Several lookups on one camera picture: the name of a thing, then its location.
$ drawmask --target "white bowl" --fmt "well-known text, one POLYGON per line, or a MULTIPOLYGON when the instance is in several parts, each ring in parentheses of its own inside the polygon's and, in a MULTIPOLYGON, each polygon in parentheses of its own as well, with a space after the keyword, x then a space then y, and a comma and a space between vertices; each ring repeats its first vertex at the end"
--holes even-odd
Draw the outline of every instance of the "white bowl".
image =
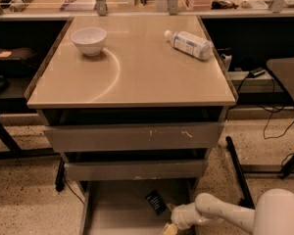
POLYGON ((86 27, 71 36, 76 48, 87 56, 96 56, 105 47, 107 32, 99 27, 86 27))

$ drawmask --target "drawer front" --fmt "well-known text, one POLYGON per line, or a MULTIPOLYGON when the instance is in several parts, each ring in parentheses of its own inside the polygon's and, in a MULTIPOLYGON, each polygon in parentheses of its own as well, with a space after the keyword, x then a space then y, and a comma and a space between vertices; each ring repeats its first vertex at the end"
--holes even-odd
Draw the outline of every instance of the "drawer front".
POLYGON ((220 122, 180 124, 70 125, 45 127, 55 152, 213 148, 220 122))
POLYGON ((105 181, 198 178, 204 175, 207 166, 207 160, 190 160, 135 163, 69 163, 65 164, 65 169, 70 179, 75 181, 105 181))

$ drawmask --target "beige table surface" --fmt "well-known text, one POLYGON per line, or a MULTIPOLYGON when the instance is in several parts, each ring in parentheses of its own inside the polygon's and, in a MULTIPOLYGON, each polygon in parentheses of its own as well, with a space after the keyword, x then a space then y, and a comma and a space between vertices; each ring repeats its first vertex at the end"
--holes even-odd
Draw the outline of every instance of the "beige table surface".
POLYGON ((166 29, 205 37, 195 16, 76 16, 28 100, 35 109, 230 106, 234 96, 214 54, 200 61, 173 49, 166 29), (71 35, 108 32, 96 57, 79 53, 71 35))

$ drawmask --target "bottom shelf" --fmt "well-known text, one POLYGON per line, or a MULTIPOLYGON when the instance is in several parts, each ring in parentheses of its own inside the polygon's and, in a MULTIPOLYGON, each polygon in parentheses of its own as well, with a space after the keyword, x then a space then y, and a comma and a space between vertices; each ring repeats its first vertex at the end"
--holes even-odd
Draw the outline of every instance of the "bottom shelf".
MULTIPOLYGON (((166 223, 171 223, 171 212, 155 212, 146 199, 154 190, 165 204, 187 204, 191 199, 187 179, 89 182, 80 234, 161 234, 166 223)), ((191 235, 195 231, 178 234, 191 235)))

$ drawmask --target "chair leg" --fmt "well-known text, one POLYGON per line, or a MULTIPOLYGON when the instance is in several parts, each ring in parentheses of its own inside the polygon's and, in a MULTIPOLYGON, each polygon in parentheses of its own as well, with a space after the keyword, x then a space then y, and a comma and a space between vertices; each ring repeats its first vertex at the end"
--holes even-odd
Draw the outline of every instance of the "chair leg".
POLYGON ((241 164, 240 164, 240 162, 238 160, 237 153, 236 153, 233 141, 232 141, 231 137, 229 137, 229 136, 227 136, 225 140, 226 140, 226 143, 227 143, 226 148, 229 151, 229 153, 231 154, 231 158, 232 158, 232 161, 233 161, 233 164, 234 164, 234 167, 235 167, 238 182, 240 184, 241 190, 242 190, 243 195, 244 195, 244 199, 241 199, 239 205, 244 207, 244 208, 254 209, 255 205, 254 205, 254 202, 253 202, 253 199, 252 199, 252 195, 251 195, 251 193, 249 191, 243 169, 242 169, 241 164))
POLYGON ((22 154, 22 149, 17 144, 17 142, 11 137, 8 131, 2 126, 1 122, 0 122, 0 139, 16 157, 19 157, 22 154))
POLYGON ((294 155, 292 158, 282 167, 279 175, 281 179, 287 177, 294 170, 294 155))
POLYGON ((57 173, 56 182, 55 182, 56 190, 58 192, 61 192, 65 188, 64 175, 65 175, 65 162, 63 161, 62 158, 60 158, 58 173, 57 173))

